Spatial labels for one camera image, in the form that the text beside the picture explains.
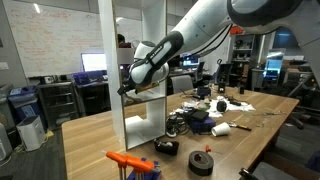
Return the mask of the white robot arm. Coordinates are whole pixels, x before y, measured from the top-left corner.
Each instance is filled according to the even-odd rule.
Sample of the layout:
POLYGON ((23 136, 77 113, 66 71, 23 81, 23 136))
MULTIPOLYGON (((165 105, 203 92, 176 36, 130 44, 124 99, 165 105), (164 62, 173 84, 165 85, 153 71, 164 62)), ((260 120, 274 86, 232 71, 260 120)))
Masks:
POLYGON ((169 60, 204 45, 219 31, 234 25, 250 34, 289 29, 314 77, 320 80, 319 0, 198 0, 158 43, 139 43, 127 83, 117 93, 122 95, 165 79, 169 60))

